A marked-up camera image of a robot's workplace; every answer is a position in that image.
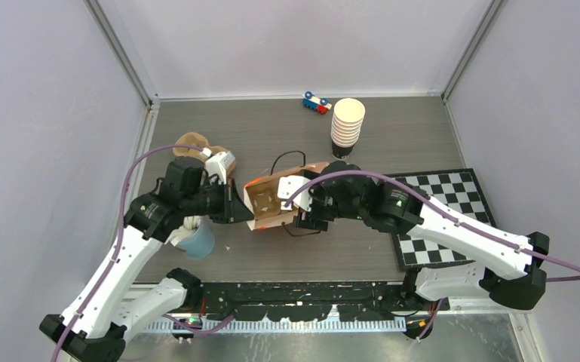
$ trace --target white wall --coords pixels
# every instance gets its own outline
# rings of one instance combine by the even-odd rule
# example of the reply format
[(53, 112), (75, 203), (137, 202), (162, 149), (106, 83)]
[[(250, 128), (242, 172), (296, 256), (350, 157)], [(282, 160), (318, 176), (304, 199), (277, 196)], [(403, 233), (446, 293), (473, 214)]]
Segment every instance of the white wall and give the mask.
[(484, 0), (105, 0), (158, 95), (439, 94)]
[(112, 237), (145, 115), (79, 0), (0, 0), (0, 361), (48, 360), (38, 331)]
[[(499, 225), (580, 265), (580, 2), (507, 3), (450, 105)], [(536, 316), (552, 359), (580, 360), (580, 282), (549, 284)]]

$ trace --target open cardboard box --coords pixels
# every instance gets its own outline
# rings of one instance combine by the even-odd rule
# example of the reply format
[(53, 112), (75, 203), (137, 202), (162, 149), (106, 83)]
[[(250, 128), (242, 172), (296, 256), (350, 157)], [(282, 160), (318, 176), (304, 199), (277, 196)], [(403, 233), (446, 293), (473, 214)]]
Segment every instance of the open cardboard box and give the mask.
[(329, 162), (318, 162), (289, 170), (278, 171), (270, 176), (259, 177), (243, 187), (243, 202), (254, 214), (254, 220), (247, 222), (250, 230), (261, 230), (281, 226), (282, 223), (291, 224), (299, 214), (296, 207), (291, 211), (281, 210), (281, 203), (276, 193), (278, 181), (281, 177), (298, 175), (302, 170), (320, 173)]

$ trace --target black cable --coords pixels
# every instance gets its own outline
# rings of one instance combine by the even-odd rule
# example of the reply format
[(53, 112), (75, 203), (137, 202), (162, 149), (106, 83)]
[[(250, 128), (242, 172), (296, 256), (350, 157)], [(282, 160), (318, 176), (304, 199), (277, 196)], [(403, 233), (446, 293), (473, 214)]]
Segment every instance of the black cable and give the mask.
[(305, 156), (305, 152), (300, 151), (298, 149), (295, 149), (294, 151), (283, 152), (274, 160), (274, 163), (272, 164), (272, 168), (270, 170), (270, 175), (272, 175), (274, 173), (274, 167), (276, 166), (276, 163), (278, 162), (278, 160), (280, 160), (281, 157), (283, 157), (285, 155), (289, 155), (290, 153), (300, 153), (301, 155), (303, 155), (303, 166), (305, 166), (305, 160), (307, 159), (307, 156)]
[(409, 314), (405, 314), (405, 315), (399, 315), (399, 314), (394, 314), (392, 313), (395, 317), (402, 317), (402, 318), (407, 318), (407, 317), (412, 317), (413, 315), (415, 315), (416, 313), (420, 312), (421, 310), (419, 309), (418, 311), (415, 311), (413, 313), (409, 313)]
[(215, 178), (216, 178), (216, 179), (218, 179), (218, 178), (219, 178), (219, 174), (218, 174), (218, 173), (215, 173), (214, 175), (210, 176), (210, 177), (207, 179), (207, 182), (206, 182), (206, 184), (208, 184), (208, 185), (211, 185), (211, 181), (212, 181), (212, 179), (215, 179)]
[(319, 230), (319, 231), (317, 231), (317, 232), (308, 232), (307, 234), (300, 234), (300, 235), (297, 235), (297, 234), (293, 234), (293, 233), (292, 233), (292, 232), (291, 232), (291, 231), (290, 231), (290, 230), (287, 228), (287, 225), (285, 225), (285, 222), (282, 222), (282, 223), (281, 223), (281, 226), (283, 226), (283, 229), (285, 229), (285, 231), (287, 232), (287, 234), (290, 234), (290, 236), (291, 236), (292, 238), (301, 238), (301, 237), (303, 237), (303, 236), (308, 236), (308, 235), (316, 235), (316, 234), (320, 234), (320, 233), (321, 233), (321, 230)]
[(207, 181), (210, 179), (210, 173), (207, 172), (205, 167), (203, 167), (203, 173), (205, 173), (205, 182), (207, 183)]
[(164, 179), (165, 179), (165, 177), (157, 178), (156, 179), (156, 186), (154, 186), (154, 188), (152, 189), (152, 191), (149, 192), (149, 194), (153, 195), (158, 190), (158, 187), (161, 185), (161, 183), (163, 182)]
[(316, 201), (322, 202), (322, 203), (325, 204), (325, 203), (327, 203), (327, 198), (330, 195), (327, 193), (327, 190), (326, 189), (323, 189), (323, 191), (325, 192), (325, 199), (316, 197), (316, 195), (314, 195), (314, 190), (313, 189), (308, 189), (308, 194), (311, 196), (311, 198), (315, 199)]

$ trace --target metal floor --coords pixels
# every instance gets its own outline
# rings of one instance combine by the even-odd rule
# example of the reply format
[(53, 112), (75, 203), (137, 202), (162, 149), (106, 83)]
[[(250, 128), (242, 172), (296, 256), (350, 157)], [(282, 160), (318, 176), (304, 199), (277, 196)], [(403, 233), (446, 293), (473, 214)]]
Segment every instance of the metal floor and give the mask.
[[(349, 163), (364, 170), (397, 173), (462, 166), (447, 112), (439, 97), (360, 98), (366, 107), (361, 137)], [(151, 148), (199, 132), (236, 156), (239, 194), (243, 184), (269, 173), (282, 152), (299, 149), (307, 162), (334, 161), (331, 112), (320, 115), (300, 100), (163, 102)], [(163, 176), (172, 152), (147, 160), (141, 192)], [(300, 163), (282, 158), (277, 170)], [(337, 220), (327, 233), (291, 238), (281, 228), (252, 232), (244, 223), (211, 225), (213, 252), (190, 260), (171, 246), (161, 248), (137, 281), (158, 282), (172, 268), (186, 268), (203, 281), (371, 281), (400, 280), (390, 237), (354, 220)]]
[(440, 315), (429, 338), (412, 344), (402, 333), (276, 333), (214, 335), (178, 344), (172, 335), (139, 334), (126, 360), (229, 361), (523, 361), (507, 314)]

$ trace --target black cup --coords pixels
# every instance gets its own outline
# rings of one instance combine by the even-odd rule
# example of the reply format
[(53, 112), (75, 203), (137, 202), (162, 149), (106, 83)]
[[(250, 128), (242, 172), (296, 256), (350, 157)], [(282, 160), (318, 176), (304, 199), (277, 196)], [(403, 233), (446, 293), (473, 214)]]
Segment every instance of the black cup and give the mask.
[(352, 149), (354, 149), (354, 145), (341, 147), (332, 140), (332, 155), (338, 160), (345, 160), (351, 153)]

